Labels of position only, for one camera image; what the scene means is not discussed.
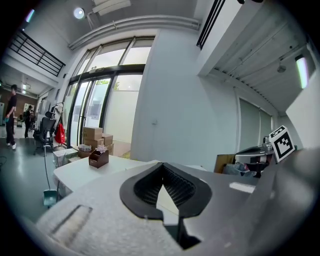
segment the plastic bag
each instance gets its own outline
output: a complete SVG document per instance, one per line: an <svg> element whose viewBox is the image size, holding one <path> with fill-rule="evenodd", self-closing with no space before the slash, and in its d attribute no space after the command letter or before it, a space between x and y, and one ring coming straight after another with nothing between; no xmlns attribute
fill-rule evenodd
<svg viewBox="0 0 320 256"><path fill-rule="evenodd" d="M66 142L65 129L62 123L59 123L58 126L56 127L55 141L58 142L59 144L63 144Z"/></svg>
<svg viewBox="0 0 320 256"><path fill-rule="evenodd" d="M238 175L244 177L253 177L257 174L256 171L250 171L246 164L237 162L236 164L226 164L223 168L223 174Z"/></svg>

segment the black pants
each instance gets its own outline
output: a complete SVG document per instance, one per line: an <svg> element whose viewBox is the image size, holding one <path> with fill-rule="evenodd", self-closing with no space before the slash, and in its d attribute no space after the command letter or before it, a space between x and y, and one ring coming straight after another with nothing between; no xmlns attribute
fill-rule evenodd
<svg viewBox="0 0 320 256"><path fill-rule="evenodd" d="M5 129L6 129L6 143L11 143L11 145L16 144L15 138L14 138L14 117L10 116L9 121L5 123Z"/></svg>
<svg viewBox="0 0 320 256"><path fill-rule="evenodd" d="M30 128L30 122L25 122L25 132L24 132L24 137L25 138L28 137L29 128Z"/></svg>

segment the office chair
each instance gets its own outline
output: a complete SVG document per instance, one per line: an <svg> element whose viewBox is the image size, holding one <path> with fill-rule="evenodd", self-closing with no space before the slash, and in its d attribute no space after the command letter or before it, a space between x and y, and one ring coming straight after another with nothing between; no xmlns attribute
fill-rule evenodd
<svg viewBox="0 0 320 256"><path fill-rule="evenodd" d="M40 124L40 130L35 130L33 133L34 145L36 146L33 155L36 154L37 149L44 149L45 147L51 147L54 150L53 144L53 127L55 126L56 119L54 119L54 113L47 111L45 117L42 118ZM41 143L41 146L37 147L37 141Z"/></svg>

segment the balcony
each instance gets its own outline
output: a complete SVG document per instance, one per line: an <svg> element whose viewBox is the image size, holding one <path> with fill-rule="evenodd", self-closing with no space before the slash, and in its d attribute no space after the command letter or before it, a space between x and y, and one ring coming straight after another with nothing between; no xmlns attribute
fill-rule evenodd
<svg viewBox="0 0 320 256"><path fill-rule="evenodd" d="M16 33L9 48L56 77L66 65L22 30Z"/></svg>

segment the person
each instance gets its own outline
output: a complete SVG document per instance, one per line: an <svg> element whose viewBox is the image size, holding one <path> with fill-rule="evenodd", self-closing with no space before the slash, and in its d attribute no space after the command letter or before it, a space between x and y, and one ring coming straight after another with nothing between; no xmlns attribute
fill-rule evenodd
<svg viewBox="0 0 320 256"><path fill-rule="evenodd" d="M17 85L13 84L11 86L11 98L8 102L6 112L5 112L5 118L6 118L6 123L5 123L5 129L6 129L6 144L10 146L12 145L12 149L16 149L16 143L15 143L15 138L14 138L14 112L17 106Z"/></svg>
<svg viewBox="0 0 320 256"><path fill-rule="evenodd" d="M25 118L25 132L24 132L24 138L28 138L28 131L31 125L31 110L32 106L29 105L28 109L26 110L26 112L24 113L24 118Z"/></svg>

